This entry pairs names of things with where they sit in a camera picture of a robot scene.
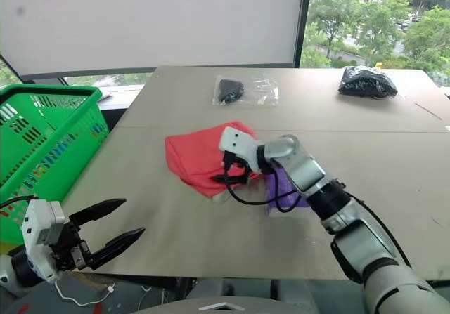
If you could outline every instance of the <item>green basket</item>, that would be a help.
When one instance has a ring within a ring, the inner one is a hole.
[[[0,202],[37,194],[62,202],[108,128],[95,87],[15,84],[0,91]],[[0,242],[23,243],[27,202],[0,210]]]

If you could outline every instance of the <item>black plastic bag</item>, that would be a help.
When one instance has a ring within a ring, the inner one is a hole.
[[[396,96],[397,88],[378,68],[347,66],[340,81],[339,92],[353,96],[386,98]]]

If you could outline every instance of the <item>table surface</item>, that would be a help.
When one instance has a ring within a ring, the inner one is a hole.
[[[268,141],[285,133],[366,200],[388,224],[414,268],[450,278],[450,100],[418,70],[386,70],[399,95],[338,95],[342,70],[159,67],[67,196],[71,214],[114,197],[128,201],[83,226],[92,251],[145,227],[125,253],[96,270],[122,275],[344,279],[331,236],[303,209],[268,218],[264,207],[215,204],[165,163],[166,136],[239,120]],[[272,78],[274,107],[213,106],[216,76]],[[264,182],[241,187],[264,199]]]

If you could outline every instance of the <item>pink cloth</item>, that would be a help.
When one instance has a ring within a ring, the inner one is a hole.
[[[226,190],[224,184],[214,182],[211,177],[224,173],[222,166],[224,153],[219,149],[219,142],[227,126],[256,138],[252,129],[234,121],[186,135],[168,136],[165,139],[166,162],[169,169],[206,197],[213,197]],[[243,172],[244,169],[232,166],[229,175],[237,176]],[[251,178],[254,177],[257,177],[257,174],[251,175]]]

